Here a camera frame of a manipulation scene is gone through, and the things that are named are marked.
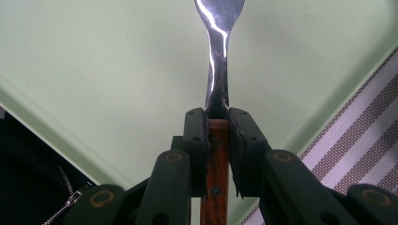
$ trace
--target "screw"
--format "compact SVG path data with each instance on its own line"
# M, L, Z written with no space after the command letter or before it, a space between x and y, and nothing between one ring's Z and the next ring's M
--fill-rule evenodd
M211 195L213 195L214 197L219 196L222 193L222 190L220 189L220 187L212 187L210 189L210 193Z

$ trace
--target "striped fabric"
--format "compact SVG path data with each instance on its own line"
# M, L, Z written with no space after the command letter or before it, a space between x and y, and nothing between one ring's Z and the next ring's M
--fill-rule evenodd
M343 194L359 183L398 195L398 49L301 155L322 184ZM256 206L242 221L265 224Z

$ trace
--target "wooden handle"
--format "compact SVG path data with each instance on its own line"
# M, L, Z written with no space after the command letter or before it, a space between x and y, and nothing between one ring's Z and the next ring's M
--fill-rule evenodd
M202 199L201 225L226 225L228 211L228 121L210 119L207 196Z

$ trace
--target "metal spoon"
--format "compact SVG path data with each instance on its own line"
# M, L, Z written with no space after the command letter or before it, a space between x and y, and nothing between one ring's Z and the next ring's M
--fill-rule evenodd
M226 119L229 110L227 50L232 27L245 0L195 0L210 44L205 112L210 119Z

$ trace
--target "zipper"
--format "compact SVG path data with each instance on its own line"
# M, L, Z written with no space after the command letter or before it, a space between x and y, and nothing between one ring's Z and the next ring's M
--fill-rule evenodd
M52 214L42 225L50 225L52 222L54 222L54 220L56 220L60 215L62 215L65 212L65 210L67 210L68 208L73 206L80 199L80 197L83 195L83 193L87 189L90 188L90 186L84 185L83 187L80 187L76 191L73 191L72 184L70 183L65 172L59 166L58 166L58 170L61 173L61 176L64 180L65 185L67 186L69 198L67 199L65 204L58 211L56 211L54 214Z

